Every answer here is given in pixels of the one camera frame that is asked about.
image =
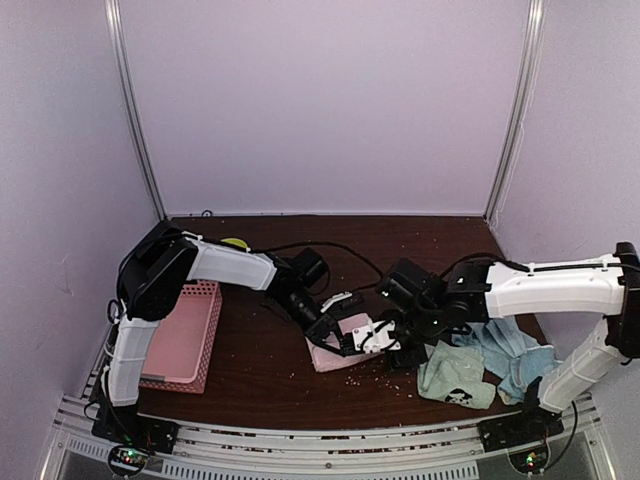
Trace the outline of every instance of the wooden table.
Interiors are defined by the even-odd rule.
[[[341,242],[383,270],[399,257],[441,272],[469,253],[500,253],[479,218],[210,217],[177,223],[210,238],[240,237],[256,249],[305,240]],[[347,253],[317,250],[332,271],[326,296],[376,280],[367,266]],[[142,389],[142,413],[237,427],[348,429],[427,425],[509,411],[497,395],[489,410],[422,399],[415,373],[389,372],[383,358],[316,373],[300,328],[261,307],[263,294],[225,285],[223,299],[206,392]],[[367,311],[388,307],[373,292],[367,294]],[[546,343],[533,316],[520,318],[519,324]],[[497,382],[485,375],[487,381]]]

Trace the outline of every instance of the light blue cloth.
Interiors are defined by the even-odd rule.
[[[453,335],[451,341],[471,347],[484,357],[486,369],[502,378],[498,395],[507,405],[524,401],[529,384],[559,364],[553,346],[540,346],[521,332],[514,317],[473,323],[471,329],[470,335]]]

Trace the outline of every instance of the lavender wall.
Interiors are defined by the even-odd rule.
[[[524,141],[495,228],[521,260],[580,259],[640,247],[640,3],[551,2]],[[597,318],[541,316],[566,356]],[[638,478],[640,367],[594,394],[624,478]]]
[[[124,2],[168,211],[483,212],[528,3]]]
[[[2,3],[0,477],[29,479],[153,223],[100,0]]]

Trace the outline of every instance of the pink basket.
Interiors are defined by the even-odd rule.
[[[185,285],[153,337],[140,386],[204,393],[222,294],[216,282]]]

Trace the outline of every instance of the crumpled towel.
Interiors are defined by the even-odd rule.
[[[469,408],[489,408],[496,394],[495,386],[482,381],[482,355],[472,348],[452,347],[438,342],[433,352],[426,345],[430,359],[418,370],[418,393],[421,397],[455,403]]]
[[[523,402],[527,387],[560,363],[553,345],[540,346],[533,337],[520,331],[514,317],[470,326],[471,334],[453,335],[451,340],[454,345],[475,349],[484,357],[487,370],[503,379],[498,385],[498,395],[506,405]]]

